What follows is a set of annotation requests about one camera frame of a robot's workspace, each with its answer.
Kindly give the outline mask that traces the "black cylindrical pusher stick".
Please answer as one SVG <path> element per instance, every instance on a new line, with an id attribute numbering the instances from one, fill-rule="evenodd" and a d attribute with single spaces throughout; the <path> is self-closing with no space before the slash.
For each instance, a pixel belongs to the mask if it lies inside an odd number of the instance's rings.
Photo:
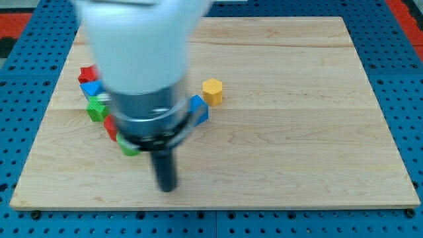
<path id="1" fill-rule="evenodd" d="M 172 192 L 178 182 L 174 149 L 152 151 L 150 155 L 160 190 Z"/>

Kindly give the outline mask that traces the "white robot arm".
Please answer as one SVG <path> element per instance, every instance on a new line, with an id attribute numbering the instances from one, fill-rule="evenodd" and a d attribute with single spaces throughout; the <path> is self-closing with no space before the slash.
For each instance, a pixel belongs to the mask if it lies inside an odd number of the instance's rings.
<path id="1" fill-rule="evenodd" d="M 207 112 L 187 89 L 188 40 L 206 0 L 76 1 L 124 144 L 151 156 L 163 192 L 177 186 L 174 149 Z"/>

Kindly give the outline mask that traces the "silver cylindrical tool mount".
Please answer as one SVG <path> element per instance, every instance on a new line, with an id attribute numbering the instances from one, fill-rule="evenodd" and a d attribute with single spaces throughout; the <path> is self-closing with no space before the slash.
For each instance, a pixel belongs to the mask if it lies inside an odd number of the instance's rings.
<path id="1" fill-rule="evenodd" d="M 118 132 L 140 151 L 178 146 L 192 131 L 198 112 L 190 111 L 187 79 L 147 93 L 109 92 L 108 106 Z"/>

